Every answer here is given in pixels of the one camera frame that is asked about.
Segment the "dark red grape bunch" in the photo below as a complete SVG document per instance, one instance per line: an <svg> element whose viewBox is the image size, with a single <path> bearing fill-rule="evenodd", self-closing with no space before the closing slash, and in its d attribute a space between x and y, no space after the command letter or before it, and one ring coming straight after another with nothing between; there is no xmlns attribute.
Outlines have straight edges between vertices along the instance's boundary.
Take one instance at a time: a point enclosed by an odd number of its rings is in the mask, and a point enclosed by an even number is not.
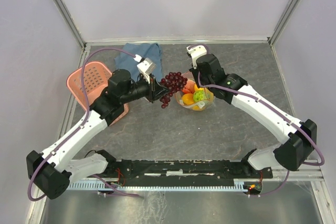
<svg viewBox="0 0 336 224"><path fill-rule="evenodd" d="M173 94L183 90L187 84L187 78L183 77L180 72L170 72L159 82L160 85L168 89L167 94L163 95L159 101L162 103L161 108L168 107Z"/></svg>

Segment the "red watermelon slice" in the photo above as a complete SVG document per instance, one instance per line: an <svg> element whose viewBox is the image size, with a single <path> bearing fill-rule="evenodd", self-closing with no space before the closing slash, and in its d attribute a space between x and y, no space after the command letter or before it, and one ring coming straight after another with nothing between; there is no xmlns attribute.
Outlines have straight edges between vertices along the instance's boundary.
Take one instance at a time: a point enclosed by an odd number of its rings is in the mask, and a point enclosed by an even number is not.
<svg viewBox="0 0 336 224"><path fill-rule="evenodd" d="M187 93L191 93L193 94L195 92L195 81L192 79L188 79L186 82L186 85L184 86L182 92L187 94Z"/></svg>

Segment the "green custard apple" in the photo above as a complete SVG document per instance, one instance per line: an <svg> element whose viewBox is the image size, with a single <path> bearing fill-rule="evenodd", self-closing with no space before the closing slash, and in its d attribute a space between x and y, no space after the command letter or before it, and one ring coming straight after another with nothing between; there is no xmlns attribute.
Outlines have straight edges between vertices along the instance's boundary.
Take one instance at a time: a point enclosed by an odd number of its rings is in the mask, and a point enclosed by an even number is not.
<svg viewBox="0 0 336 224"><path fill-rule="evenodd" d="M207 100L207 95L205 93L205 90L197 90L194 92L193 96L194 96L195 102Z"/></svg>

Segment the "orange mango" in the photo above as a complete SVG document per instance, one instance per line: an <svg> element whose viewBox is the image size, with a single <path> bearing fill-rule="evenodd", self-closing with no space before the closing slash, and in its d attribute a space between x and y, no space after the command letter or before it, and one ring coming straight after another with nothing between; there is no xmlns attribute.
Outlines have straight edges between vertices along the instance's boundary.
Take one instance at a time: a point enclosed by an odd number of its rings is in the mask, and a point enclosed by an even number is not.
<svg viewBox="0 0 336 224"><path fill-rule="evenodd" d="M191 105L194 104L194 96L192 93L186 93L182 96L182 101L184 105Z"/></svg>

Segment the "clear zip bag red zipper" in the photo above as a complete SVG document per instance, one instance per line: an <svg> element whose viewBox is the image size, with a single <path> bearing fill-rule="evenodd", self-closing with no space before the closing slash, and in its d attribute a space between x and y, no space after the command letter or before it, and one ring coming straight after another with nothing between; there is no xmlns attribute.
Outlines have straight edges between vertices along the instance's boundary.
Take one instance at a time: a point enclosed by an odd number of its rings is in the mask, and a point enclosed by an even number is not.
<svg viewBox="0 0 336 224"><path fill-rule="evenodd" d="M182 91L174 95L180 106L193 111L204 111L213 104L214 95L207 88L199 88L190 72L182 74L182 77L187 79L187 83Z"/></svg>

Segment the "yellow lemon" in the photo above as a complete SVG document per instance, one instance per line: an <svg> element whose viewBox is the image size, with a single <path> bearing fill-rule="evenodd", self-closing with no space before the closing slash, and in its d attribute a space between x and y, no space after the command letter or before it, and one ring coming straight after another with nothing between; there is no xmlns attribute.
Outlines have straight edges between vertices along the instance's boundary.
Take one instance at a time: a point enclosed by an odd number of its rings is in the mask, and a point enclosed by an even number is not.
<svg viewBox="0 0 336 224"><path fill-rule="evenodd" d="M194 88L195 88L195 91L205 90L205 93L207 95L207 100L195 102L195 105L192 107L193 110L195 110L195 111L204 110L207 106L210 106L213 103L214 96L207 88L199 88L196 84L195 84Z"/></svg>

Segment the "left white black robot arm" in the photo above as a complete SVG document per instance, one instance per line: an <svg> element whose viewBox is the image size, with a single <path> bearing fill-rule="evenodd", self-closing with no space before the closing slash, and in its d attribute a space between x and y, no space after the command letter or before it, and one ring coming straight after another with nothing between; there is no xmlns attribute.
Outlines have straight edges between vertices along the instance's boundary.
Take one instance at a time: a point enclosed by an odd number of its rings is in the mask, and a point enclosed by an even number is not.
<svg viewBox="0 0 336 224"><path fill-rule="evenodd" d="M58 198L70 184L85 177L112 176L116 164L111 155L100 152L79 160L74 156L98 133L123 117L129 102L141 98L154 102L169 93L152 74L142 72L135 82L129 71L111 72L98 61L73 72L67 86L85 115L54 144L40 153L31 151L26 157L28 187L36 185L49 199Z"/></svg>

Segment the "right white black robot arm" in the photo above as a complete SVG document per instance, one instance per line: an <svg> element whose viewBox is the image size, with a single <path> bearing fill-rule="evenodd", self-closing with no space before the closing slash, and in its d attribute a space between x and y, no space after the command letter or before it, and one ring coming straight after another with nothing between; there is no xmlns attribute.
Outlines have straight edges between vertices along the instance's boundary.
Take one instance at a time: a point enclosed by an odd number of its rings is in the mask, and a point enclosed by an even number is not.
<svg viewBox="0 0 336 224"><path fill-rule="evenodd" d="M317 125L301 121L263 98L248 82L235 73L226 74L213 54L189 53L192 73L199 87L208 88L218 99L241 109L263 125L278 141L271 147L255 149L246 155L241 172L254 177L260 170L280 165L296 171L314 151Z"/></svg>

